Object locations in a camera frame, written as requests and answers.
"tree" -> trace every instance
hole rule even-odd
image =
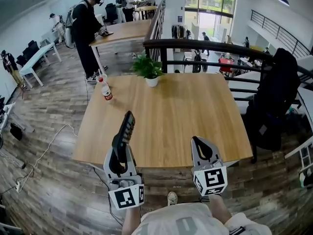
[[[226,12],[231,13],[233,4],[234,0],[224,0],[224,8],[226,8],[223,8],[223,11],[226,10]]]

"wooden floor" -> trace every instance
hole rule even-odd
[[[32,79],[34,88],[27,91],[23,99],[19,92],[15,94],[15,110],[33,125],[35,132],[24,133],[21,141],[17,141],[8,128],[3,132],[3,147],[27,162],[27,167],[20,170],[0,158],[1,192],[31,170],[31,165],[63,125],[71,124],[78,133],[88,103],[84,71],[75,50],[58,49],[62,63],[49,54],[51,66],[37,69],[44,87]],[[141,52],[142,46],[134,41],[99,51],[109,66],[108,74],[117,75],[130,72],[132,52]],[[93,87],[87,85],[87,88],[90,99]],[[306,133],[284,135],[281,151],[259,151],[257,164],[247,159],[228,168],[229,185],[223,197],[230,211],[244,212],[248,218],[268,225],[275,235],[298,235],[306,231],[313,220],[313,191],[299,187],[299,160],[294,156],[285,161],[284,153],[299,145],[297,139],[302,141],[307,136]],[[70,158],[75,142],[72,130],[66,127],[39,161],[34,177],[29,178],[23,191],[17,193],[13,189],[3,195],[12,220],[26,234],[120,234],[121,226],[109,213],[106,187],[90,166]],[[190,168],[139,168],[138,171],[143,174],[146,187],[143,214],[164,207],[169,191],[178,194],[179,202],[199,198]],[[113,209],[113,212],[123,219],[123,211]]]

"potted plant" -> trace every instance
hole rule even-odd
[[[149,87],[157,86],[158,77],[163,75],[161,70],[162,63],[155,62],[146,54],[134,55],[134,64],[132,70],[136,72],[137,76],[143,76]]]

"sneaker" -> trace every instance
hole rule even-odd
[[[304,176],[304,173],[303,173],[303,172],[300,173],[299,180],[300,180],[300,185],[301,185],[301,187],[304,188],[304,187],[305,187],[305,186],[304,186],[305,176]]]
[[[90,77],[86,77],[86,81],[87,82],[96,82],[97,81],[97,79],[96,79],[96,77],[95,76],[90,76]]]
[[[178,197],[175,192],[171,191],[167,195],[167,206],[176,205],[178,202]]]

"plastic bottle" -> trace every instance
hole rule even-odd
[[[102,92],[103,97],[105,98],[106,101],[110,102],[113,98],[113,95],[109,88],[108,83],[103,81],[102,77],[99,78],[99,83],[101,83],[101,86],[102,86],[101,92]]]

